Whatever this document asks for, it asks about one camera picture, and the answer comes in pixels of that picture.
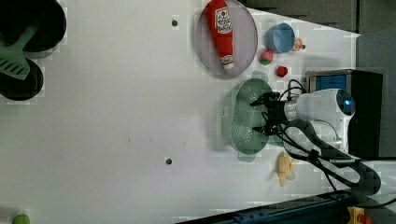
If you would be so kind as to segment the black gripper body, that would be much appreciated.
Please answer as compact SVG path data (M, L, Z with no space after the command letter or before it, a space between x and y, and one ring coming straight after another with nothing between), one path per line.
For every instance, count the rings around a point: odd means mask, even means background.
M265 112L264 134L281 134L282 125L288 120L284 112L286 102L279 100L279 92L266 92L262 96L263 103L267 108Z

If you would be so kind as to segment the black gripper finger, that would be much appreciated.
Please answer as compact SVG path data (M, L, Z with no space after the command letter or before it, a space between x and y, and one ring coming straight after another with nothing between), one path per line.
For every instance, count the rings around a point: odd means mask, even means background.
M254 102L252 102L250 105L251 105L251 106L264 105L266 101L267 101L267 97L264 96L264 95L262 95L262 96L260 96L257 100L255 100Z
M253 127L252 130L257 132L257 133L266 134L266 127L265 126Z

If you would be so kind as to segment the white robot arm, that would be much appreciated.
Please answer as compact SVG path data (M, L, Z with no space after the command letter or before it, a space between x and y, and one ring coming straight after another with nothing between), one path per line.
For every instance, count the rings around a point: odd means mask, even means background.
M289 100L279 92L266 92L251 105L266 108L262 113L265 124L254 131L279 137L289 156L311 163L326 176L365 195L379 192L379 174L344 151L348 125L356 112L347 91L313 91Z

